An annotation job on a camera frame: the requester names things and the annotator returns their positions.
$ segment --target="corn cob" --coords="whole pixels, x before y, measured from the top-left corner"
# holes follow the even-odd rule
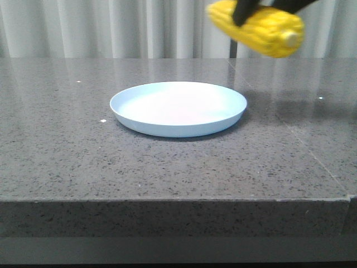
[[[293,14],[273,7],[259,6],[242,27],[232,18],[236,0],[222,0],[207,7],[215,26],[233,40],[273,58],[288,57],[303,42],[304,24]]]

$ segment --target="light blue plate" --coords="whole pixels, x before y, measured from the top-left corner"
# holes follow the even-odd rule
[[[161,137],[196,137],[224,130],[242,116],[247,100],[219,85],[161,82],[128,88],[110,100],[126,127]]]

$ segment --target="yellow corn kernel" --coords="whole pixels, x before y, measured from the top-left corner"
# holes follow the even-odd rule
[[[232,18],[236,0],[222,0],[207,6],[213,24],[233,40],[273,58],[288,57],[302,44],[304,24],[294,15],[273,7],[259,6],[242,27]]]

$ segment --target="curtain fold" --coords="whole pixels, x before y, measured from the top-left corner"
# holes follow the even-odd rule
[[[0,0],[0,57],[228,58],[230,38],[209,21],[216,0]],[[355,0],[320,0],[292,58],[355,58]],[[259,58],[242,44],[238,58]]]

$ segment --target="granite countertop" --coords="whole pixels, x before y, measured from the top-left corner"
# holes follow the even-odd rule
[[[356,59],[0,59],[0,236],[357,233],[356,73]],[[121,90],[182,80],[248,109],[195,138],[110,110]]]

